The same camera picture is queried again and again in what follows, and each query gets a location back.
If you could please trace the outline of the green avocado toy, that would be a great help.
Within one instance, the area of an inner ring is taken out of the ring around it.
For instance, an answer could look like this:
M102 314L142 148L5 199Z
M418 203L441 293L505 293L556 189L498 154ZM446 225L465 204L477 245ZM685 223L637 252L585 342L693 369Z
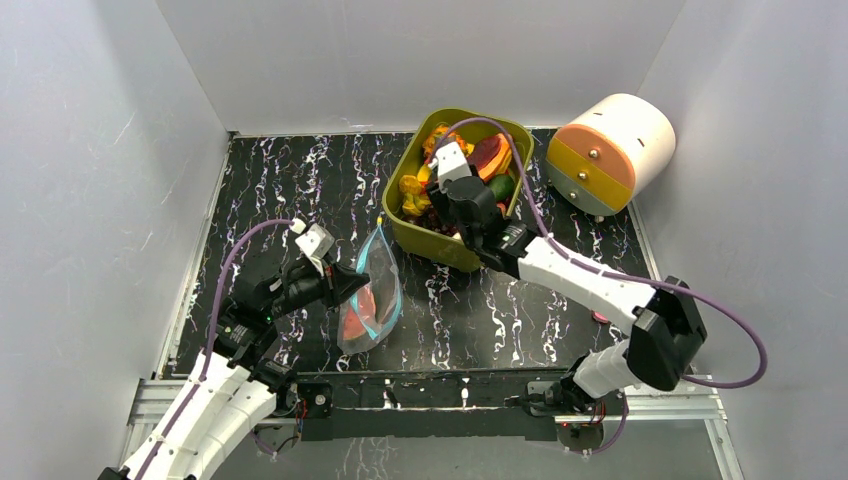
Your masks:
M507 203L515 191L515 185L514 178L509 174L495 175L487 183L497 203Z

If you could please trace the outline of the clear zip top bag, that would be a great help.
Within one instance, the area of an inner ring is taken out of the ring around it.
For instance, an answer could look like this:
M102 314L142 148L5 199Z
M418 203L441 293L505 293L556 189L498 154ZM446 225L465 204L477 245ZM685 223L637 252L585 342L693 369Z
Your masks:
M363 242L354 267L356 273L367 274L369 282L340 307L337 345L344 355L375 348L389 336L402 314L399 268L382 217Z

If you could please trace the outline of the watermelon slice toy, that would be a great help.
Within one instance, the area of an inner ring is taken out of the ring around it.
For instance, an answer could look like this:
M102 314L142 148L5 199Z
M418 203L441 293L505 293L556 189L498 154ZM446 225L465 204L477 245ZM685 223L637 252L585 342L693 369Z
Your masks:
M376 302L369 285L360 288L344 305L342 316L342 341L352 342L377 336Z

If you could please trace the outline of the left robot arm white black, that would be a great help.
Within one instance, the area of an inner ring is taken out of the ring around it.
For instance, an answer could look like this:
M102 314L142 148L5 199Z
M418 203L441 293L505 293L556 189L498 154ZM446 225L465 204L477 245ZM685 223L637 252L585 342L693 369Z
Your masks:
M287 313L315 302L339 308L370 281L329 257L298 258L265 277L238 276L217 302L214 339L146 440L102 479L209 479L258 423L294 411L295 372L266 352L278 337L273 309Z

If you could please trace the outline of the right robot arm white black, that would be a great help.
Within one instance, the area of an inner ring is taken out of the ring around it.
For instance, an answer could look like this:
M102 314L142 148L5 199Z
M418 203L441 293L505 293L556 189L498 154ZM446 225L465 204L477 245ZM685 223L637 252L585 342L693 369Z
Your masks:
M426 193L440 220L454 225L481 263L515 279L546 287L600 314L626 335L600 352L578 358L555 383L527 387L507 400L535 416L590 413L603 397L630 386L674 390L705 343L706 328L693 300L670 279L659 286L628 279L507 218L494 193L476 176L433 182Z

